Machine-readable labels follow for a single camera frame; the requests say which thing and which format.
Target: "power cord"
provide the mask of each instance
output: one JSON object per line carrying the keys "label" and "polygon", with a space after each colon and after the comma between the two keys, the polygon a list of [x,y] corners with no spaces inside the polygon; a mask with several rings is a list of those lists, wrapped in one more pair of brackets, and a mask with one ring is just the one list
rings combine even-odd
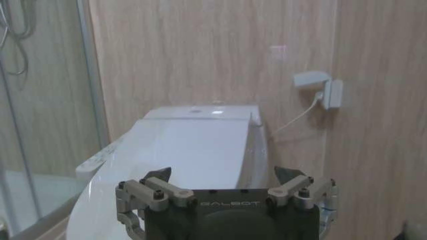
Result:
{"label": "power cord", "polygon": [[307,108],[307,110],[297,115],[297,117],[295,117],[285,125],[282,125],[281,127],[278,127],[270,134],[269,139],[273,138],[273,136],[282,130],[285,129],[292,123],[295,123],[316,106],[317,102],[321,101],[323,99],[323,92],[316,92],[315,96],[313,96],[313,100],[312,100],[312,104],[311,106]]}

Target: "beige wall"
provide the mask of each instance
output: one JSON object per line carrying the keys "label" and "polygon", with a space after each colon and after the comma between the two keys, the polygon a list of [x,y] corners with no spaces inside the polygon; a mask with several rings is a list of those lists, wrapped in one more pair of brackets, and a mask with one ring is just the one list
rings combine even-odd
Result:
{"label": "beige wall", "polygon": [[329,239],[391,240],[427,211],[427,2],[339,1],[335,76],[344,102],[324,174],[340,186]]}
{"label": "beige wall", "polygon": [[[311,104],[292,74],[331,71],[335,0],[90,0],[110,139],[164,105],[260,104],[270,130]],[[277,59],[270,46],[286,46]],[[280,165],[319,176],[317,109],[272,143]]]}
{"label": "beige wall", "polygon": [[[98,150],[94,110],[74,1],[37,0],[34,31],[21,41],[28,73],[6,76],[24,154],[36,174],[74,176],[76,166]],[[18,1],[9,1],[16,29]],[[21,65],[10,38],[1,51],[5,68]],[[0,85],[0,157],[5,168],[21,171],[17,133]]]}

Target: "bathroom floor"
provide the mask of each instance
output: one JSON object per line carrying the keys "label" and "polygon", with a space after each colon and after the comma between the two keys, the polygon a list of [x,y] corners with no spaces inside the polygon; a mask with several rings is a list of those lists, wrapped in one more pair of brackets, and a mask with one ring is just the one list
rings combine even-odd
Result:
{"label": "bathroom floor", "polygon": [[[37,221],[25,175],[22,172],[5,171],[5,180],[10,187],[9,191],[17,225],[20,230],[24,230]],[[85,182],[72,177],[42,174],[33,175],[33,184],[42,216],[48,215],[77,195],[86,185]],[[5,217],[5,204],[2,200],[4,196],[0,195],[0,216]]]}

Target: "glass shower door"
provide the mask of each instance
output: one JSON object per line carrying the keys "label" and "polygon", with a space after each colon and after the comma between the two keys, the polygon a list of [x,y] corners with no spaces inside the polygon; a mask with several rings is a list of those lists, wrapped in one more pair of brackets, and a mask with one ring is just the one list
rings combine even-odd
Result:
{"label": "glass shower door", "polygon": [[106,142],[81,26],[76,0],[0,0],[0,218],[13,235],[80,194],[74,169]]}

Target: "toilet lid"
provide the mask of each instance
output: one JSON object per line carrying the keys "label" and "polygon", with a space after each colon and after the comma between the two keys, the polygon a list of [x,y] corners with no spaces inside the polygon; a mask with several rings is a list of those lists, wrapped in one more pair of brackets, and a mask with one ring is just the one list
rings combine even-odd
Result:
{"label": "toilet lid", "polygon": [[248,127],[248,119],[138,120],[77,199],[66,239],[129,239],[116,219],[114,187],[152,170],[172,167],[169,183],[180,188],[236,188]]}

